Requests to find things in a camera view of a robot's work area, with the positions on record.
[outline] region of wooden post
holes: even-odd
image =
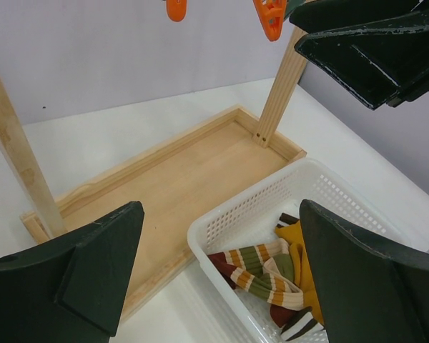
[[[1,80],[0,150],[32,203],[49,237],[57,237],[66,233],[59,209]]]
[[[264,110],[262,111],[257,131],[253,136],[253,140],[264,148],[269,145],[272,135],[277,130],[281,117],[285,113],[286,106],[291,99],[295,85],[299,81],[307,64],[307,60],[294,50],[294,45],[304,34],[305,32],[302,29],[298,27],[294,28]]]

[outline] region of white tabletop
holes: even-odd
[[[60,194],[233,104],[259,115],[271,86],[271,79],[226,86],[31,124],[25,130],[51,190]],[[351,183],[406,232],[414,247],[429,249],[429,196],[300,87],[279,131]],[[19,221],[27,209],[0,155],[0,256],[32,246]],[[194,263],[123,324],[112,342],[248,342],[215,292]]]

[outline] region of laundry basket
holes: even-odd
[[[276,239],[282,212],[298,217],[303,199],[311,199],[359,226],[411,246],[372,204],[335,172],[313,159],[301,159],[263,179],[195,221],[188,242],[200,266],[250,334],[264,343],[283,342],[270,319],[269,304],[242,290],[232,290],[207,254]],[[327,342],[325,332],[296,342]]]

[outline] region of mustard yellow fabric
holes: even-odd
[[[320,303],[317,299],[315,283],[313,282],[307,251],[303,242],[302,227],[300,222],[288,227],[276,227],[275,233],[289,243],[289,253],[294,264],[294,283],[303,291],[304,307],[313,308],[313,317],[324,325]]]

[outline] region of orange hook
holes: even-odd
[[[269,41],[276,41],[281,36],[287,0],[253,1],[265,36]]]
[[[186,16],[187,0],[167,0],[167,14],[173,21],[181,21]]]

